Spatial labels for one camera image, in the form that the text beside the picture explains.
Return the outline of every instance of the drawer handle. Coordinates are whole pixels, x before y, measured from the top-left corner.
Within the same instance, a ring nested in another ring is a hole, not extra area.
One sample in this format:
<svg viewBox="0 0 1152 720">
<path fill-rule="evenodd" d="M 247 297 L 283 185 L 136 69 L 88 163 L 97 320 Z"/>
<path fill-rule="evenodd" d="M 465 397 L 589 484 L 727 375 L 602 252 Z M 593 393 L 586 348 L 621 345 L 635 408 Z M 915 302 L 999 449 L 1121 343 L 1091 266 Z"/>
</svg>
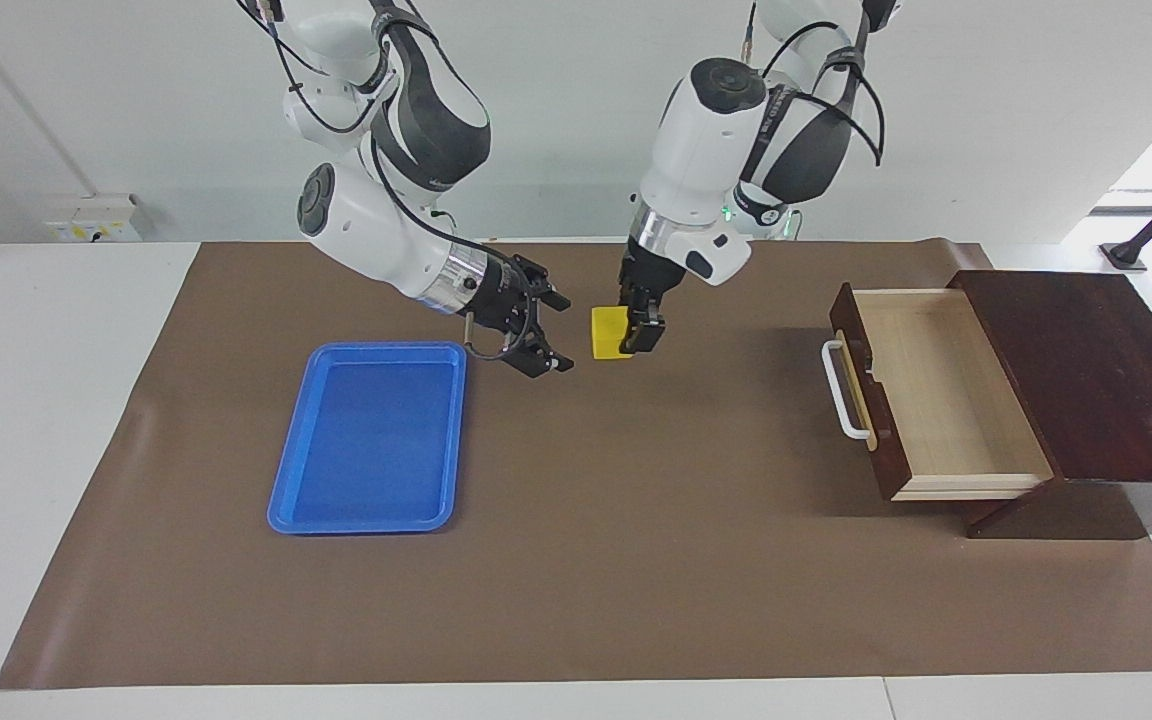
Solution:
<svg viewBox="0 0 1152 720">
<path fill-rule="evenodd" d="M 838 371 L 833 369 L 833 350 L 842 350 L 844 346 L 841 340 L 831 340 L 820 346 L 820 363 L 824 364 L 824 374 L 829 381 L 829 393 L 833 395 L 833 409 L 838 410 L 838 426 L 842 429 L 842 434 L 851 439 L 869 440 L 869 430 L 858 429 L 851 424 L 851 418 L 847 416 L 847 404 L 842 401 L 842 386 L 838 384 Z"/>
</svg>

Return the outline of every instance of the power socket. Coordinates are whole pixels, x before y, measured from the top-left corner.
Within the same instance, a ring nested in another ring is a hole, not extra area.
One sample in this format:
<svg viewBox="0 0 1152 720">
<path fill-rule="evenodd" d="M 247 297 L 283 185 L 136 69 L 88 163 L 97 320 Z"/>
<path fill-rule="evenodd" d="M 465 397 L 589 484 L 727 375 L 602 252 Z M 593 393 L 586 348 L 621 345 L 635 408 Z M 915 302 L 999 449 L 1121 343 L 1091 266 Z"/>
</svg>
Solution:
<svg viewBox="0 0 1152 720">
<path fill-rule="evenodd" d="M 131 195 L 97 195 L 76 199 L 46 220 L 59 242 L 142 242 L 147 223 Z"/>
</svg>

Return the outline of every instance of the yellow sponge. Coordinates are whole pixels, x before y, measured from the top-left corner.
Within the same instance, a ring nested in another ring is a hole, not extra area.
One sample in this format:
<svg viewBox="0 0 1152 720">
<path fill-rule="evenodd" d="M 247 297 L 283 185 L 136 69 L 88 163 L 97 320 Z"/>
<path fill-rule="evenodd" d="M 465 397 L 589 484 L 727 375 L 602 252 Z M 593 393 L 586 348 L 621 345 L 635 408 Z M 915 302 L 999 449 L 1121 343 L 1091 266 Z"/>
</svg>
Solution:
<svg viewBox="0 0 1152 720">
<path fill-rule="evenodd" d="M 630 329 L 626 305 L 594 306 L 589 314 L 590 340 L 594 342 L 594 361 L 622 361 L 634 357 L 621 353 L 621 341 Z"/>
</svg>

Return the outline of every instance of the blue tray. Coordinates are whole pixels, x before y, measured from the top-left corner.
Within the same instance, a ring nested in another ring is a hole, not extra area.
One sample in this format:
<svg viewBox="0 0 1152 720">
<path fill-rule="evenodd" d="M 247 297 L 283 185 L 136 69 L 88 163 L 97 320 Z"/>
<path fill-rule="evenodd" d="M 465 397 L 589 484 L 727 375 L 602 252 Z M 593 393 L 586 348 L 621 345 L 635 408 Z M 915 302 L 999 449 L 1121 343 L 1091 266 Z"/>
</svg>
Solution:
<svg viewBox="0 0 1152 720">
<path fill-rule="evenodd" d="M 452 516 L 465 350 L 332 343 L 310 355 L 270 498 L 288 535 L 424 533 Z"/>
</svg>

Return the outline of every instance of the brown mat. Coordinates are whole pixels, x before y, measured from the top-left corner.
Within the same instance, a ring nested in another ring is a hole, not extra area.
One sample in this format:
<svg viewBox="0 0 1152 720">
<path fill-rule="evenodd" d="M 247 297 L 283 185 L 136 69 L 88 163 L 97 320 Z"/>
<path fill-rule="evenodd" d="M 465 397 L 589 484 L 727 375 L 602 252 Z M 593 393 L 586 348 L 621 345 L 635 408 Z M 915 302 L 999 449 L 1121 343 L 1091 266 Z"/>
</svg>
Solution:
<svg viewBox="0 0 1152 720">
<path fill-rule="evenodd" d="M 975 247 L 763 243 L 588 358 L 620 247 L 528 247 L 575 305 L 539 381 L 471 365 L 442 532 L 265 523 L 306 356 L 460 333 L 308 245 L 205 245 L 0 688 L 1152 670 L 1151 541 L 969 541 L 881 500 L 819 366 L 829 304 Z"/>
</svg>

